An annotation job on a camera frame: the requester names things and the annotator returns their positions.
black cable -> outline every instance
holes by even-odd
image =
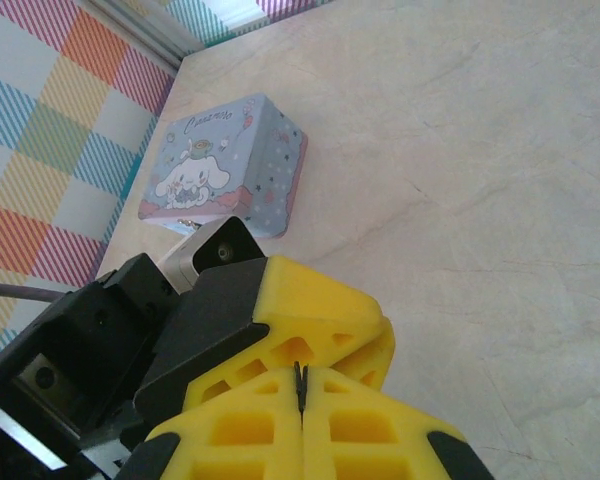
[[[0,283],[0,297],[21,298],[23,300],[51,303],[62,296],[64,296],[64,292]]]

checkered wallpaper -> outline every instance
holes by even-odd
[[[146,0],[124,0],[150,20]],[[149,0],[161,5],[198,40],[210,47],[284,20],[331,0]]]
[[[0,0],[0,282],[94,278],[172,83],[71,0]],[[0,349],[44,307],[0,298]]]

plaid fabric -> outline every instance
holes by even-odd
[[[71,0],[0,0],[0,282],[93,280],[172,83]],[[43,308],[0,298],[0,350]]]
[[[123,0],[146,17],[139,0]],[[152,0],[210,47],[284,20],[331,0]]]

beige tabletop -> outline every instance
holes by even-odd
[[[262,246],[379,300],[384,390],[498,480],[600,479],[600,0],[337,0],[188,57],[102,271],[180,238],[136,216],[166,124],[260,91],[309,136]]]

yellow foam pad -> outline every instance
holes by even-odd
[[[393,357],[391,323],[372,297],[285,257],[269,258],[253,321],[269,334],[191,381],[183,410],[296,361],[380,389]]]
[[[292,368],[156,427],[180,444],[162,480],[449,480],[427,434],[454,427],[328,368],[310,368],[301,423]]]

